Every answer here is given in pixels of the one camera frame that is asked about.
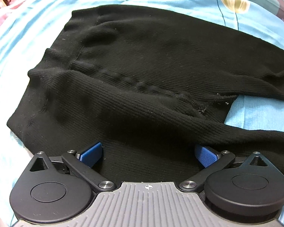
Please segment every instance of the black plastic bracket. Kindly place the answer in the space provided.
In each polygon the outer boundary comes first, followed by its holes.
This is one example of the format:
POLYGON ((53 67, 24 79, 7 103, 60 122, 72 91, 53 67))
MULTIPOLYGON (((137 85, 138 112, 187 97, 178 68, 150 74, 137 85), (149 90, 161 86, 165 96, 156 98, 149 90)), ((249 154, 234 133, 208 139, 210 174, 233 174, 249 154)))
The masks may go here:
POLYGON ((87 182, 58 172, 49 157, 38 152, 13 187, 10 204, 17 219, 56 223, 82 213, 93 196, 87 182))
POLYGON ((63 163, 79 178, 88 182, 95 193, 111 191, 116 189, 116 184, 109 181, 87 165, 79 161, 71 153, 64 153, 61 156, 63 163))
POLYGON ((233 153, 223 151, 221 154, 222 157, 220 159, 211 164, 209 167, 204 168, 196 175, 180 183, 179 188, 186 192, 200 193, 204 189, 205 180, 210 174, 228 168, 235 161, 236 156, 233 153))

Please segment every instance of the black knit garment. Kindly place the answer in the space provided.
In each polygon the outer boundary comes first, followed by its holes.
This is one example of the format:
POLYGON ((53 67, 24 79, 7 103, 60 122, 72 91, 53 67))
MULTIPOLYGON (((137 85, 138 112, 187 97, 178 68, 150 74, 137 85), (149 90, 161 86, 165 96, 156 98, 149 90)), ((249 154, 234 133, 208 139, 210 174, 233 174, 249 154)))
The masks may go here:
POLYGON ((284 173, 284 132, 224 125, 238 95, 284 100, 284 50, 172 11, 107 5, 74 11, 8 127, 49 156, 102 142, 108 179, 181 182, 194 145, 262 152, 284 173))

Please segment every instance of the blue gripper pad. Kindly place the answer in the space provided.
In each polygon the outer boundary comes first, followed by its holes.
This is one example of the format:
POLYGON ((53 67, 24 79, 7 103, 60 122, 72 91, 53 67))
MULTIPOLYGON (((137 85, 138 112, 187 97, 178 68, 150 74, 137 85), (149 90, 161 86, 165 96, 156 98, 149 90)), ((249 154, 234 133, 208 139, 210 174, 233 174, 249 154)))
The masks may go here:
POLYGON ((92 168, 93 165, 102 157, 102 154, 103 148, 102 144, 99 142, 85 152, 80 153, 78 159, 88 167, 92 168))
POLYGON ((200 145, 195 146, 195 156, 204 167, 208 167, 218 160, 218 156, 215 153, 200 145))

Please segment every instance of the black circular housing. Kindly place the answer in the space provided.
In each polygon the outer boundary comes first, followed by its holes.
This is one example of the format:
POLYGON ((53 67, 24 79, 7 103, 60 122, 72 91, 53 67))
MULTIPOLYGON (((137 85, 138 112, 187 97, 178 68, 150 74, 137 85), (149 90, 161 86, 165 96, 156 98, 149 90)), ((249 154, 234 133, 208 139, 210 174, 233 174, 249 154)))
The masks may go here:
POLYGON ((17 219, 33 223, 57 223, 82 213, 93 192, 87 182, 58 172, 45 155, 36 155, 10 194, 17 219))
POLYGON ((209 175, 204 190, 207 199, 224 211, 242 216, 264 216, 284 205, 284 175, 265 157, 254 165, 251 155, 237 168, 209 175))

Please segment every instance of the bed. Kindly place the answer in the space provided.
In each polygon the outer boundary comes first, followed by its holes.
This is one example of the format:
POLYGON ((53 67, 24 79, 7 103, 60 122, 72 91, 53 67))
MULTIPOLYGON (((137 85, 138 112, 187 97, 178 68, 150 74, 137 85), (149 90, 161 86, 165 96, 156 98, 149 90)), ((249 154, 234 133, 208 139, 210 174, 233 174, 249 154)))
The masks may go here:
MULTIPOLYGON (((25 91, 28 70, 35 67, 77 9, 128 4, 168 9, 240 30, 284 49, 284 19, 257 0, 26 0, 0 26, 0 218, 16 222, 9 194, 32 154, 6 122, 25 91)), ((284 102, 240 96, 225 124, 243 129, 284 131, 284 102)), ((280 219, 284 223, 284 212, 280 219)))

